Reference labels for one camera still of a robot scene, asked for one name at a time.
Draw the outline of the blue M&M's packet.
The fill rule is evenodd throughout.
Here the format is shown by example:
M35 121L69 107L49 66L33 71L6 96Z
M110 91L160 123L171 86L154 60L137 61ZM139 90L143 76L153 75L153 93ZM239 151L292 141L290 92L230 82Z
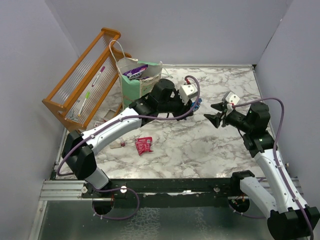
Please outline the blue M&M's packet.
M196 112L200 108L201 103L202 103L201 98L199 98L198 101L192 102L192 104L191 104L192 112Z

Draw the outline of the pink red snack packet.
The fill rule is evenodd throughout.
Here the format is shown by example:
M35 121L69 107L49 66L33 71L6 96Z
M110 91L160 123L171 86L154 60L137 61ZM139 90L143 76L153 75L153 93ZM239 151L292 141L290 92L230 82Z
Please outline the pink red snack packet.
M135 146L139 156L141 156L144 153L153 152L151 150L152 141L153 141L153 138L151 136L135 139Z

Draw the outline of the purple Fox's candy bag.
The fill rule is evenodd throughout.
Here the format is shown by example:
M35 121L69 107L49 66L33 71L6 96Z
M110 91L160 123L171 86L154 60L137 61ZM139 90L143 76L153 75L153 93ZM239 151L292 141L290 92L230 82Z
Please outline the purple Fox's candy bag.
M140 78L144 74L144 72L148 69L148 67L149 67L148 64L144 64L136 68L133 68L131 70L128 70L124 72L122 75L127 77L129 80L135 80Z

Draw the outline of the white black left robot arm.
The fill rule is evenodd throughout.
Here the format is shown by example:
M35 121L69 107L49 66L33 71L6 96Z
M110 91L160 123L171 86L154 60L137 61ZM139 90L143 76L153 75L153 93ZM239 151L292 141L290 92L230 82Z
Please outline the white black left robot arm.
M97 196L106 197L111 190L110 179L97 166L96 155L126 133L159 120L159 114L171 114L171 119L177 121L192 116L199 99L197 79L194 84L183 84L176 89L171 80L162 78L151 92L134 100L111 120L84 132L71 131L62 150L61 163L67 164L78 180L90 183Z

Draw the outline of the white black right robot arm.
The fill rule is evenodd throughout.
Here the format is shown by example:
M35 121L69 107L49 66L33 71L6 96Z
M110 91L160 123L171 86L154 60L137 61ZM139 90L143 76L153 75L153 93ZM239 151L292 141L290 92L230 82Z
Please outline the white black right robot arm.
M297 190L281 160L277 138L267 131L271 115L269 107L253 101L247 114L236 110L233 103L212 104L217 114L205 114L216 127L232 126L243 132L243 143L262 169L271 191L267 191L249 170L234 172L229 189L236 195L245 194L260 209L275 240L314 239L314 228L320 212L311 207Z

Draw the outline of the green paper gift bag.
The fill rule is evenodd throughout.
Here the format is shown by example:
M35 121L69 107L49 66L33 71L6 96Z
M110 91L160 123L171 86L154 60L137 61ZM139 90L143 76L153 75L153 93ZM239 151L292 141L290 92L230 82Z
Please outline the green paper gift bag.
M122 107L125 109L134 100L149 93L161 78L172 78L172 76L168 72L163 73L164 68L161 61L154 63L131 58L123 51L122 48L117 50L112 46L112 44L115 44L116 42L116 40L112 40L109 44L109 48L118 72L121 87ZM129 80L123 75L123 73L129 70L146 64L148 64L147 70L137 79Z

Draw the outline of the open cardboard box sleeve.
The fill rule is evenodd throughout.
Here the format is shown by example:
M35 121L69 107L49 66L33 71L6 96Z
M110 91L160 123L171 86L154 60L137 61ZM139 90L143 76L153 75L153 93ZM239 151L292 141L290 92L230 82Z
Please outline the open cardboard box sleeve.
M116 115L117 115L117 113L114 110L110 109L103 117L103 120L105 122L107 122L107 121L111 120L112 118L114 118Z

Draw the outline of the small beige eraser block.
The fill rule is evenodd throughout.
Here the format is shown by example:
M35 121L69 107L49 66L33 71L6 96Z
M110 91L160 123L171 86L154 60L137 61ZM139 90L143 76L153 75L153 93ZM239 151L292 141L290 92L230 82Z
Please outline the small beige eraser block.
M122 147L120 143L114 143L109 145L110 149L119 149Z

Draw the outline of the red white small card box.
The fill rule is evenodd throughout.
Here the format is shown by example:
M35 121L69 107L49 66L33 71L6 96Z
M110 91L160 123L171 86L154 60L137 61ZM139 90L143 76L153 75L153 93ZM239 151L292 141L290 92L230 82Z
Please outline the red white small card box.
M97 127L103 125L104 123L105 123L104 121L96 121L96 122L94 123L93 127L94 127L94 128L97 128Z

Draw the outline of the green white marker pen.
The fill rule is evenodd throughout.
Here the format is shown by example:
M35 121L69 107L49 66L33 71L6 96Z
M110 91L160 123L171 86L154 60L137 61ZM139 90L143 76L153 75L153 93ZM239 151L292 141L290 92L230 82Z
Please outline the green white marker pen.
M87 91L86 94L85 94L84 100L83 100L83 102L82 102L82 104L81 104L81 106L80 106L80 108L79 108L78 115L77 115L78 117L81 116L82 111L83 111L83 109L84 109L84 106L85 106L86 101L88 100L89 96L90 96L90 92Z

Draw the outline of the wooden rack with clear slats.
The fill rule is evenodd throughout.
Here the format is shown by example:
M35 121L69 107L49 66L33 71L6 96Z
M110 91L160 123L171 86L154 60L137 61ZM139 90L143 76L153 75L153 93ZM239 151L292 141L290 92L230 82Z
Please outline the wooden rack with clear slats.
M102 28L51 93L42 100L68 131L85 130L116 83L119 75L109 44L120 37L119 31ZM105 69L92 87L95 76L102 66L105 66ZM87 92L90 92L89 98L81 116L78 117Z

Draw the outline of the black front mounting rail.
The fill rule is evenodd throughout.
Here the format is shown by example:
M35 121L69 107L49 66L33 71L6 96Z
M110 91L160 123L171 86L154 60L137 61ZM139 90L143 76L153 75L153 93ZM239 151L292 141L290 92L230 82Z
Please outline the black front mounting rail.
M243 194L240 181L253 176L245 170L228 178L113 179L105 190L85 183L81 196L116 209L227 207L229 198Z

